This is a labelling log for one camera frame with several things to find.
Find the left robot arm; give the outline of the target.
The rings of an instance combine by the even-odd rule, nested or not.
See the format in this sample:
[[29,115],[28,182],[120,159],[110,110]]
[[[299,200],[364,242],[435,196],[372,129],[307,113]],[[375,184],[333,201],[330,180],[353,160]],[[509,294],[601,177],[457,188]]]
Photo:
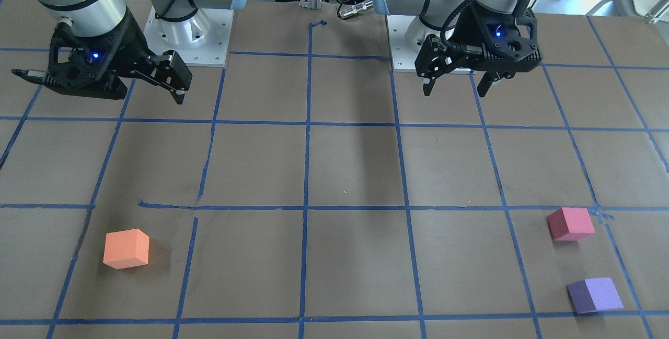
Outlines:
[[477,86],[490,87],[543,61],[532,0],[373,0],[381,15],[416,16],[428,30],[414,66],[429,96],[437,79],[457,68],[483,72]]

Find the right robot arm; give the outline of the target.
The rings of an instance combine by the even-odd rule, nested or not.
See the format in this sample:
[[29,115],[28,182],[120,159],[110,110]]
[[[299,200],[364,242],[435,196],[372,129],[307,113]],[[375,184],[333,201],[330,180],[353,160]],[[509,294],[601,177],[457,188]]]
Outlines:
[[12,74],[55,93],[122,100],[122,79],[141,79],[167,90],[181,105],[193,75],[180,51],[213,36],[205,9],[239,10],[247,0],[151,0],[167,51],[153,52],[125,0],[37,0],[57,20],[44,70]]

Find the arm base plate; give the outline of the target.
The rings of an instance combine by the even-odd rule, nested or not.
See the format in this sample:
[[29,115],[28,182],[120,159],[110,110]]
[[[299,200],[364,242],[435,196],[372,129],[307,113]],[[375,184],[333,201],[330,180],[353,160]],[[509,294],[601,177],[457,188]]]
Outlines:
[[415,73],[421,44],[436,31],[426,27],[418,16],[389,15],[386,20],[394,72]]
[[233,25],[233,10],[199,9],[193,18],[167,22],[151,8],[144,37],[157,55],[175,50],[189,67],[225,67]]

